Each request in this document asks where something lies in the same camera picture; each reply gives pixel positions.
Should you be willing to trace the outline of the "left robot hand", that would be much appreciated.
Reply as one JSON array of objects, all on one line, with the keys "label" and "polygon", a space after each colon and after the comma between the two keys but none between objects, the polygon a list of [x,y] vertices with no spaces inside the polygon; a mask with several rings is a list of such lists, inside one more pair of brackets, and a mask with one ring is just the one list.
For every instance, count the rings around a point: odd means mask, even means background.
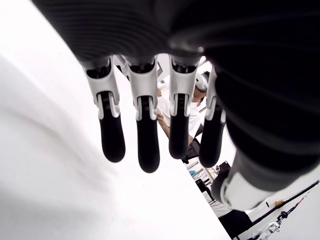
[{"label": "left robot hand", "polygon": [[36,0],[34,5],[82,65],[98,107],[105,157],[126,147],[113,56],[128,61],[138,160],[160,163],[157,55],[170,59],[169,152],[188,149],[196,71],[205,56],[206,115],[199,158],[218,159],[221,130],[233,165],[212,184],[234,210],[257,207],[320,163],[320,3],[317,0]]}]

